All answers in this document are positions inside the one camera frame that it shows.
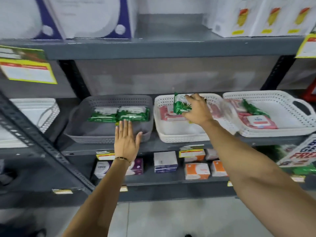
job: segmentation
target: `orange product box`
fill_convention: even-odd
[[[206,163],[185,164],[185,179],[208,179],[210,169]]]
[[[202,161],[205,157],[204,149],[192,149],[179,151],[179,158],[184,158],[184,162]]]
[[[223,167],[223,163],[220,160],[215,160],[212,162],[211,173],[212,176],[228,176]]]

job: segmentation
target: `fingers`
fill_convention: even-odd
[[[128,136],[128,122],[124,119],[123,137]]]
[[[128,135],[134,139],[132,122],[128,122]]]
[[[115,141],[117,141],[119,139],[119,127],[116,126],[115,127]]]
[[[139,149],[139,145],[140,145],[140,141],[142,140],[142,136],[143,136],[142,132],[139,132],[136,136],[135,147],[137,150]]]
[[[122,137],[123,137],[123,121],[119,121],[118,137],[119,137],[119,138],[122,138]]]
[[[196,100],[201,100],[202,99],[201,96],[198,93],[195,93],[195,94],[191,95],[191,97],[193,97]]]
[[[189,95],[186,95],[185,98],[187,99],[187,101],[188,101],[190,104],[192,104],[192,101],[194,101],[194,99],[193,99],[191,96],[189,96]]]

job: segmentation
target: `floor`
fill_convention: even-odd
[[[27,223],[61,236],[79,207],[0,210],[0,223]],[[234,197],[120,203],[109,237],[272,237],[246,206]]]

